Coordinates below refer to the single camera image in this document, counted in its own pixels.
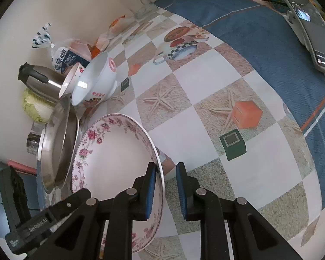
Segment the plate rim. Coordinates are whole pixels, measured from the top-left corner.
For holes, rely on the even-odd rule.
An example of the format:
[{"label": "plate rim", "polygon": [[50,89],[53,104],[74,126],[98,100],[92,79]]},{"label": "plate rim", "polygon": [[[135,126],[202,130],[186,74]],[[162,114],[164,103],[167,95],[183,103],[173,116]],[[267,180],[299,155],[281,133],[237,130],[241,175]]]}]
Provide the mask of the plate rim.
[{"label": "plate rim", "polygon": [[[154,153],[155,153],[155,156],[156,156],[156,158],[157,158],[157,161],[158,161],[158,169],[159,169],[159,174],[160,174],[160,180],[161,180],[161,187],[162,187],[162,201],[161,201],[161,215],[160,215],[160,218],[159,218],[159,222],[158,222],[158,226],[157,226],[157,228],[156,228],[156,230],[155,230],[155,232],[153,233],[153,235],[151,236],[151,238],[149,239],[149,241],[147,242],[147,244],[143,247],[143,248],[141,248],[141,249],[136,249],[136,250],[134,250],[134,251],[132,251],[132,253],[136,253],[136,252],[139,252],[139,251],[141,251],[141,250],[143,250],[144,248],[146,248],[153,240],[154,240],[154,237],[155,237],[155,235],[156,235],[156,233],[158,232],[158,229],[159,229],[159,227],[160,227],[160,223],[161,223],[161,219],[162,219],[162,217],[163,217],[163,211],[164,211],[164,200],[165,200],[165,177],[164,177],[164,173],[163,173],[163,167],[162,167],[162,165],[161,165],[161,161],[160,161],[160,158],[159,158],[159,155],[158,155],[158,151],[157,151],[157,149],[156,149],[156,147],[155,147],[155,145],[154,145],[154,143],[153,143],[153,141],[152,141],[152,139],[151,139],[151,137],[149,136],[149,134],[148,134],[148,132],[146,131],[146,129],[144,129],[143,128],[143,126],[139,123],[139,122],[137,122],[137,120],[135,120],[134,118],[132,118],[132,117],[130,117],[130,116],[128,116],[128,115],[126,115],[126,114],[123,114],[123,113],[110,113],[110,114],[107,114],[107,115],[105,115],[105,116],[102,116],[102,117],[100,117],[98,120],[96,120],[90,127],[88,127],[87,128],[87,130],[84,132],[84,134],[82,135],[82,138],[81,138],[81,140],[80,140],[80,144],[78,145],[78,148],[77,148],[77,151],[75,152],[75,158],[76,158],[76,156],[77,156],[77,153],[79,152],[79,148],[81,147],[81,142],[83,141],[83,139],[84,139],[84,137],[87,135],[87,132],[97,123],[97,122],[99,122],[100,120],[103,120],[103,119],[105,119],[105,118],[107,118],[107,117],[110,117],[110,116],[124,116],[124,117],[126,117],[126,118],[128,118],[128,119],[130,119],[130,120],[132,120],[134,123],[136,123],[140,128],[141,128],[141,130],[145,133],[145,135],[147,136],[147,138],[148,138],[148,140],[149,140],[149,142],[150,142],[150,144],[152,145],[152,147],[153,147],[153,150],[154,150]],[[76,161],[76,159],[74,160],[74,162],[73,162],[73,165],[72,165],[72,177],[73,177],[73,170],[74,170],[74,168],[75,168],[75,161]],[[74,191],[73,191],[73,180],[71,179],[71,185],[72,185],[72,187],[71,187],[71,192],[72,193],[75,193]]]}]

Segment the black kettle handle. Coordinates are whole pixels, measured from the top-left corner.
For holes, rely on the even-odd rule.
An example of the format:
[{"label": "black kettle handle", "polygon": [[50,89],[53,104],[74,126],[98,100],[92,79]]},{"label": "black kettle handle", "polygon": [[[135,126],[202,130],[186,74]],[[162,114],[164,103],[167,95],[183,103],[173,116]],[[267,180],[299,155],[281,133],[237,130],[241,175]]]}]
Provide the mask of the black kettle handle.
[{"label": "black kettle handle", "polygon": [[24,84],[27,82],[28,77],[34,77],[38,81],[47,84],[48,77],[37,72],[34,69],[34,65],[28,64],[27,62],[19,67],[18,80],[22,81]]}]

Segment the metal screw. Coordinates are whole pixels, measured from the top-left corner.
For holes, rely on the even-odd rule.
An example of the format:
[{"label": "metal screw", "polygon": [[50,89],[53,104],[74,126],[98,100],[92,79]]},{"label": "metal screw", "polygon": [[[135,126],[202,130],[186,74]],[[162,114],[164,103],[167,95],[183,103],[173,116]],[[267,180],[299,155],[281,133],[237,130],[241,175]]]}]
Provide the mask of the metal screw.
[{"label": "metal screw", "polygon": [[96,199],[95,198],[90,198],[86,201],[86,204],[89,206],[93,206],[96,203]]},{"label": "metal screw", "polygon": [[131,187],[127,189],[127,194],[134,195],[135,193],[137,193],[137,190],[135,188]]},{"label": "metal screw", "polygon": [[202,188],[202,187],[200,187],[200,188],[198,188],[198,189],[196,190],[196,193],[197,193],[198,195],[205,195],[206,192],[207,192],[207,190],[204,189],[204,188]]},{"label": "metal screw", "polygon": [[247,203],[247,200],[245,198],[237,198],[237,203],[240,205],[244,205]]}]

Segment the plastic bag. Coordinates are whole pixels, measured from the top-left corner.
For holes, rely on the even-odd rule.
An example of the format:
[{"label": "plastic bag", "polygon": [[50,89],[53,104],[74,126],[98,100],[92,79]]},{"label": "plastic bag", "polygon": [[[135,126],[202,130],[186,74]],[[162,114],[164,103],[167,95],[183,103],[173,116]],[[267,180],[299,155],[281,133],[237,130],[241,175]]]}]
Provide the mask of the plastic bag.
[{"label": "plastic bag", "polygon": [[113,35],[109,31],[102,33],[95,41],[95,46],[91,51],[91,58],[95,58],[99,53],[106,50],[110,40],[113,38]]},{"label": "plastic bag", "polygon": [[50,23],[45,24],[32,39],[33,48],[50,48],[52,66],[56,72],[67,74],[76,62],[86,67],[91,61],[91,46],[82,39],[70,38],[64,41],[51,42],[48,32]]},{"label": "plastic bag", "polygon": [[126,18],[125,15],[122,15],[121,17],[114,20],[108,28],[109,32],[113,35],[112,38],[116,37],[134,21],[134,17]]}]

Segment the floral plate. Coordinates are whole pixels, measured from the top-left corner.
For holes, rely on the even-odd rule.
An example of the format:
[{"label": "floral plate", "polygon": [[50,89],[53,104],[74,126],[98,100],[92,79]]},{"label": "floral plate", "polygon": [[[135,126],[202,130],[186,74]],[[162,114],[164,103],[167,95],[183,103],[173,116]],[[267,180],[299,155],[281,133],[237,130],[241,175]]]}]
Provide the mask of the floral plate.
[{"label": "floral plate", "polygon": [[92,197],[101,201],[114,198],[132,187],[135,179],[146,173],[151,161],[158,166],[153,208],[146,222],[133,222],[133,253],[142,250],[153,240],[160,224],[165,197],[163,169],[146,130],[124,114],[109,114],[100,118],[83,135],[72,169],[72,192],[85,187]]}]

